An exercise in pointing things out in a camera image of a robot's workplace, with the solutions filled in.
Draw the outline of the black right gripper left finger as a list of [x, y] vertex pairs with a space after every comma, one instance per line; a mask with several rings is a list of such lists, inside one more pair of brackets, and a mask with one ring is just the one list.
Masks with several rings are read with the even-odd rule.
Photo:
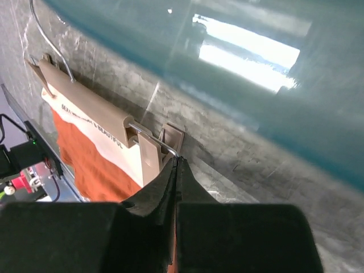
[[13, 202], [1, 210], [2, 272], [166, 272], [177, 160], [127, 200]]

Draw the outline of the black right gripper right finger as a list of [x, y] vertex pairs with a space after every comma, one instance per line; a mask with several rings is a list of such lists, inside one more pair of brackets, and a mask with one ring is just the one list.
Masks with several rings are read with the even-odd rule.
[[291, 204], [221, 203], [177, 165], [178, 272], [323, 272], [311, 227]]

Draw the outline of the orange and cream underwear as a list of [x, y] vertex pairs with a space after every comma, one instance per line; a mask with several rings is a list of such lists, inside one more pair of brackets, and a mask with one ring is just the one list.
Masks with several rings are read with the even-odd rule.
[[75, 184], [81, 195], [90, 201], [122, 202], [135, 209], [142, 198], [129, 198], [143, 187], [103, 158], [92, 141], [75, 125], [64, 121], [54, 110], [52, 112], [61, 158], [74, 169]]

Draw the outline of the beige clip hanger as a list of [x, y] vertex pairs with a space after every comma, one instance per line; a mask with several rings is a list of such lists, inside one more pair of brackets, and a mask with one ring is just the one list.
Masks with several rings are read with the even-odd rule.
[[140, 187], [155, 179], [172, 157], [179, 157], [184, 132], [165, 123], [159, 137], [134, 117], [76, 81], [69, 66], [63, 72], [45, 54], [30, 63], [42, 82], [42, 98], [66, 122], [77, 127], [98, 153]]

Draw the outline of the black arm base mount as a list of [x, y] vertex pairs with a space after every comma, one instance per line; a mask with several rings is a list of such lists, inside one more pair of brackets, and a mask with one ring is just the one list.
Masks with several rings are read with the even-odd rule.
[[9, 149], [1, 144], [2, 183], [18, 177], [23, 169], [41, 162], [48, 162], [58, 177], [63, 175], [60, 159], [30, 121], [24, 121], [25, 128], [22, 128], [6, 114], [1, 114], [1, 120], [3, 119], [25, 133], [27, 141]]

